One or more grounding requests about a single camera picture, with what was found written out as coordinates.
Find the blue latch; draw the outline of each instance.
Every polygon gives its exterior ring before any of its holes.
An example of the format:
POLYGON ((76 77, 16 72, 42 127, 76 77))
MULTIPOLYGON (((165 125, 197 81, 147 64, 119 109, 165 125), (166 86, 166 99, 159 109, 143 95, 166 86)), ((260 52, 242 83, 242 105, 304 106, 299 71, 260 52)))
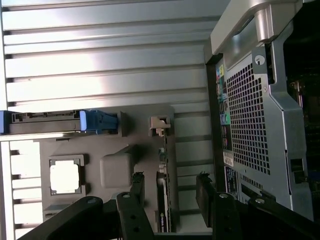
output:
POLYGON ((116 130, 118 128, 118 118, 99 110, 80 111, 81 131, 95 131, 101 134, 105 130, 116 130))

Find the metal bar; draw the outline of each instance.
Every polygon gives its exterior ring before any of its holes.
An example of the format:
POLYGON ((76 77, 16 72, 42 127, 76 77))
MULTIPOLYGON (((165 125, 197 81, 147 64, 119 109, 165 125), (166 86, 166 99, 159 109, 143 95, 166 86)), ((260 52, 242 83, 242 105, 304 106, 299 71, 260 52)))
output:
POLYGON ((0 1, 0 110, 7 110, 7 80, 5 66, 3 8, 0 1))
POLYGON ((213 239, 243 239, 236 200, 229 194, 216 192, 208 175, 201 173, 196 177, 196 200, 206 226, 212 228, 213 239))
POLYGON ((123 192, 116 197, 123 240, 152 240, 154 232, 136 197, 123 192))
POLYGON ((284 207, 273 199, 257 196, 248 203, 248 213, 252 219, 251 228, 256 229, 255 236, 263 235, 270 239, 278 236, 281 239, 320 239, 319 225, 300 214, 284 207))
POLYGON ((64 3, 98 3, 106 0, 2 0, 5 7, 28 6, 28 5, 46 5, 46 4, 64 4, 64 3))
POLYGON ((30 113, 71 109, 134 106, 145 105, 146 103, 152 105, 172 103, 194 103, 207 101, 207 94, 205 88, 163 92, 141 92, 139 95, 129 93, 122 94, 120 96, 83 96, 77 98, 70 97, 63 99, 17 102, 16 106, 9 107, 9 110, 13 112, 30 113))
POLYGON ((216 66, 221 56, 211 59, 213 64, 206 65, 207 89, 210 106, 210 123, 212 135, 213 164, 216 189, 219 192, 226 191, 225 163, 223 156, 223 141, 220 126, 219 102, 216 90, 216 66))
POLYGON ((151 36, 124 36, 112 37, 105 39, 93 39, 87 37, 88 40, 78 41, 57 41, 44 43, 31 43, 31 44, 14 44, 5 45, 5 54, 24 54, 24 53, 47 53, 54 51, 65 50, 80 50, 91 48, 107 48, 107 47, 120 47, 120 46, 136 46, 145 44, 172 44, 172 43, 185 43, 185 42, 198 42, 205 40, 209 31, 202 32, 188 32, 188 33, 170 33, 170 34, 157 34, 151 36))
POLYGON ((3 28, 9 31, 219 17, 227 3, 227 1, 221 2, 220 0, 202 0, 195 5, 193 0, 184 0, 12 11, 3 13, 3 28))
POLYGON ((0 154, 0 239, 15 240, 11 157, 8 141, 1 143, 0 154))
POLYGON ((101 227, 104 229, 103 239, 120 239, 121 232, 119 213, 117 209, 117 200, 113 199, 113 197, 103 204, 103 220, 101 227))
POLYGON ((139 204, 143 207, 145 204, 145 176, 143 172, 136 172, 132 176, 130 193, 136 196, 139 204))
POLYGON ((130 37, 139 37, 147 36, 147 39, 150 40, 150 36, 155 38, 159 37, 159 30, 163 34, 172 34, 174 33, 189 33, 196 32, 196 34, 212 31, 212 28, 216 25, 218 21, 209 20, 209 21, 196 21, 196 22, 177 22, 174 24, 168 24, 166 21, 157 22, 155 27, 155 22, 148 22, 148 24, 125 24, 125 25, 117 25, 113 27, 108 27, 108 25, 104 27, 93 27, 93 28, 71 28, 65 29, 63 32, 52 29, 51 31, 45 32, 36 32, 36 33, 20 33, 20 34, 12 34, 4 36, 4 45, 5 49, 12 50, 11 47, 14 46, 23 46, 24 44, 42 44, 42 43, 54 43, 55 45, 58 43, 68 42, 72 44, 73 42, 78 43, 78 41, 85 40, 84 43, 90 40, 101 40, 107 39, 108 41, 113 42, 113 38, 115 40, 120 39, 121 37, 126 37, 131 39, 131 45, 133 44, 133 38, 130 37))
POLYGON ((5 70, 7 78, 23 78, 94 71, 198 65, 204 63, 202 50, 202 44, 196 44, 114 51, 101 49, 94 52, 85 51, 81 54, 74 52, 45 54, 7 59, 5 60, 5 70))

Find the label sticker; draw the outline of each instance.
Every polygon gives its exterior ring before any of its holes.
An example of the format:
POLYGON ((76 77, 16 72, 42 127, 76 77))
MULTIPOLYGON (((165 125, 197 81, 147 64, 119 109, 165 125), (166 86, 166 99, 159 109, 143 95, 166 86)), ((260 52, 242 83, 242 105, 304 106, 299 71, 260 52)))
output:
POLYGON ((222 78, 225 75, 225 67, 224 67, 224 65, 221 65, 219 67, 219 75, 220 75, 220 78, 222 78))
POLYGON ((216 79, 219 80, 225 75, 225 67, 222 64, 219 69, 216 70, 216 79))
POLYGON ((232 153, 223 152, 223 161, 225 164, 233 167, 234 166, 234 156, 232 153))
POLYGON ((226 192, 233 195, 235 199, 238 199, 238 184, 237 184, 237 173, 230 167, 224 167, 225 176, 225 189, 226 192))

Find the mesh grille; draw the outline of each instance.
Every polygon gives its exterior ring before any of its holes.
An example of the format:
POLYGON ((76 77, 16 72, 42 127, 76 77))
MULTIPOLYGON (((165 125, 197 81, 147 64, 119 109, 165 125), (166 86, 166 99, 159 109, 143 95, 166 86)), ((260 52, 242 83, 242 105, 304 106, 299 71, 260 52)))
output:
POLYGON ((253 186, 259 188, 259 189, 263 189, 263 186, 260 184, 260 183, 257 183, 256 181, 252 180, 251 178, 247 177, 247 176, 244 176, 244 175, 241 175, 241 178, 243 180, 245 180, 246 182, 252 184, 253 186))
POLYGON ((227 80, 234 161, 270 175, 261 78, 250 64, 227 80))

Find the screw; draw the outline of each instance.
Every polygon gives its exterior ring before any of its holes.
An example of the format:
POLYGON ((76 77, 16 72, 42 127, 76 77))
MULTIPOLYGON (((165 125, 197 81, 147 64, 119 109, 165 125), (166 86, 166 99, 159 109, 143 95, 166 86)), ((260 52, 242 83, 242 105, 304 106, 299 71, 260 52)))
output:
POLYGON ((221 193, 221 194, 219 195, 219 197, 222 198, 222 199, 226 199, 226 198, 228 197, 228 195, 225 194, 225 193, 221 193))
POLYGON ((255 63, 256 63, 257 65, 263 65, 263 64, 265 64, 266 59, 265 59, 265 57, 262 56, 262 55, 257 55, 257 56, 254 58, 254 61, 255 61, 255 63))
POLYGON ((255 200, 255 202, 258 203, 258 204, 264 204, 264 203, 265 203, 265 200, 260 199, 260 198, 257 198, 257 199, 255 200))
POLYGON ((88 204, 94 204, 96 202, 96 200, 93 198, 93 199, 90 199, 90 200, 88 200, 88 204))

